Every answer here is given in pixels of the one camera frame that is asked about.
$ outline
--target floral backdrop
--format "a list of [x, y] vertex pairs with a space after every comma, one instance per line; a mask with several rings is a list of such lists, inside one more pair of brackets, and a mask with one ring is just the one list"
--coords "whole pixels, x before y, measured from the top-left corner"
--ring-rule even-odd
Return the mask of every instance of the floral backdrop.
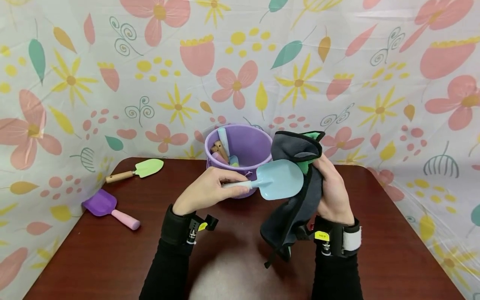
[[216, 126], [323, 130], [480, 299], [474, 0], [0, 0], [0, 298], [21, 299], [122, 159]]

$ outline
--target hand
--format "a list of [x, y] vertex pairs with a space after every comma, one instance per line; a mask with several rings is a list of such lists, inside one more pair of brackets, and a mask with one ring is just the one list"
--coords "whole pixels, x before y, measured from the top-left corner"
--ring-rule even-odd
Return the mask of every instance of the hand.
[[247, 181], [248, 179], [229, 170], [209, 167], [178, 197], [172, 211], [178, 216], [211, 207], [227, 198], [237, 197], [249, 191], [245, 186], [222, 188], [223, 182]]
[[355, 220], [342, 176], [324, 154], [313, 162], [313, 166], [324, 177], [323, 195], [317, 208], [318, 215], [332, 222], [353, 225]]

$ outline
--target purple bucket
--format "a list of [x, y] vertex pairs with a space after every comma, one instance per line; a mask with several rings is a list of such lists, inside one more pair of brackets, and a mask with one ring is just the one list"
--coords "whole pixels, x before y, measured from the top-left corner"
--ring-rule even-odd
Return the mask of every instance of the purple bucket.
[[[213, 158], [210, 148], [220, 138], [217, 129], [213, 130], [205, 139], [205, 153], [207, 153], [207, 168], [212, 166], [225, 170], [236, 171], [249, 180], [257, 180], [257, 168], [272, 160], [272, 138], [263, 130], [250, 125], [230, 124], [225, 128], [228, 139], [230, 155], [236, 155], [239, 159], [239, 167], [232, 167]], [[256, 189], [250, 190], [235, 199], [241, 199], [252, 195]]]

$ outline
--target toy shovel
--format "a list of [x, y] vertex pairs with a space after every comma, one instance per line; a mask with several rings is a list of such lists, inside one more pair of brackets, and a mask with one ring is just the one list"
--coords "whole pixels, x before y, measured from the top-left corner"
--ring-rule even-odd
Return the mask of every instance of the toy shovel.
[[92, 198], [82, 202], [82, 205], [88, 209], [94, 216], [112, 215], [131, 230], [137, 230], [140, 221], [115, 209], [117, 199], [108, 192], [100, 189]]
[[147, 159], [135, 165], [135, 171], [127, 171], [115, 175], [110, 175], [105, 178], [107, 183], [116, 182], [127, 179], [133, 175], [138, 175], [140, 178], [152, 175], [160, 171], [163, 167], [163, 161], [156, 158]]
[[261, 165], [257, 169], [257, 180], [227, 183], [222, 188], [246, 186], [259, 188], [265, 200], [290, 198], [303, 187], [303, 173], [297, 164], [286, 159], [279, 159]]

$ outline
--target green toy trowel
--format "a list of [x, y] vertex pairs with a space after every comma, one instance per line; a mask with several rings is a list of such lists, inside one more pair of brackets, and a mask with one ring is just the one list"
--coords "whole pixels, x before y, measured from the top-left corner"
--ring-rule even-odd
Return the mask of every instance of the green toy trowel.
[[127, 179], [133, 177], [134, 175], [140, 176], [140, 178], [152, 175], [160, 171], [163, 167], [163, 160], [157, 158], [147, 159], [145, 161], [139, 162], [135, 165], [135, 171], [127, 171], [115, 175], [110, 175], [105, 178], [107, 183], [116, 182], [119, 180]]

